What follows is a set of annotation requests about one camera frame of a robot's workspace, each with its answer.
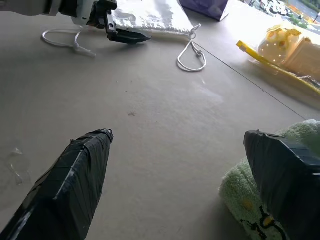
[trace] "green towel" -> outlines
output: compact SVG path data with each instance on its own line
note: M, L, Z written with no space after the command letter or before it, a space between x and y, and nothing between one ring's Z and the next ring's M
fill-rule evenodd
M320 121L296 123L276 134L303 143L320 156ZM247 158L226 174L219 194L234 218L253 240L289 239L281 224L263 206Z

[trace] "gray table surface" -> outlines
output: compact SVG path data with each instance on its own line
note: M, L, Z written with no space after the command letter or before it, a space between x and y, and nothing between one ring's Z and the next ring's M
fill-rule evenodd
M293 92L293 89L289 89L289 86L281 85L281 81L278 81L278 87L269 84L276 76L252 64L253 58L236 46L237 42L241 40L252 47L256 47L264 39L267 29L279 24L282 20L236 0L232 1L229 11L229 16L221 22L216 22L187 10L191 22L194 25L198 23L202 25L197 31L198 38L195 42L204 48L208 54L235 70L304 119L320 119L318 109L313 109L296 98L288 96L288 92ZM320 39L313 32L302 28L301 30L309 37Z
M231 35L232 15L221 23L191 19L202 23L196 41L206 49ZM181 42L126 46L83 34L79 43L97 50L91 59L40 40L47 29L72 27L61 15L0 14L0 146L20 143L34 183L70 139L113 130L88 240L246 239L218 196L226 171L245 156L245 131L273 133L319 113L231 69L228 54L215 57L222 49L206 54L204 71L187 73L176 67ZM226 53L233 47L230 39L219 45ZM191 50L184 60L199 64ZM30 187L1 195L0 229Z

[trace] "white string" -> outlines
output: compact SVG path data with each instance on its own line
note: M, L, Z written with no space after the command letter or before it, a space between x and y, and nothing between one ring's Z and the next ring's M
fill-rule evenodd
M58 47L72 48L79 54L87 55L89 57L94 58L94 57L96 57L96 53L94 53L94 52L92 52L92 51L90 51L90 50L88 50L78 44L78 37L79 37L82 29L83 29L82 27L80 29L51 29L51 30L47 30L44 33L42 33L42 39L48 44L58 46ZM49 33L66 33L66 34L76 34L76 35L74 37L73 45L71 45L71 44L66 44L66 43L61 43L61 42L49 40L46 37L46 34L49 34Z
M178 65L178 67L186 72L200 72L201 70L203 70L206 65L207 65L207 59L205 54L203 53L203 51L199 50L195 43L194 43L194 39L196 38L196 30L198 28L201 27L201 24L195 26L194 28L191 29L190 34L189 34L189 43L186 45L185 49L180 53L180 55L178 56L178 58L176 59L176 64ZM195 52L197 57L202 57L203 59L203 66L200 68L189 68L187 66L185 66L182 62L181 62L181 57L183 54L185 54L186 50L188 49L189 46L192 46L193 51Z

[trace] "car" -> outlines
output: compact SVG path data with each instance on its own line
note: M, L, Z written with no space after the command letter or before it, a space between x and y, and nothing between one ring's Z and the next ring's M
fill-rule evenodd
M286 16L287 15L287 9L286 9L286 5L283 1L277 0L276 1L278 3L278 13L282 16Z
M264 11L267 11L267 7L268 7L268 0L261 0L260 1L260 8Z
M286 15L288 16L288 17L291 17L292 15L293 15L293 13L292 13L292 11L290 10L290 9L286 9Z
M270 12L271 12L272 14L277 14L277 13L279 12L278 6L271 3L271 4L270 4Z

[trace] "purple box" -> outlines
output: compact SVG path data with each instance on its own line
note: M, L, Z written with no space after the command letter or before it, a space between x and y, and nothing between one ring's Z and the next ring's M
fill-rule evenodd
M228 12L229 0L180 0L184 8L190 9L197 13L222 21Z

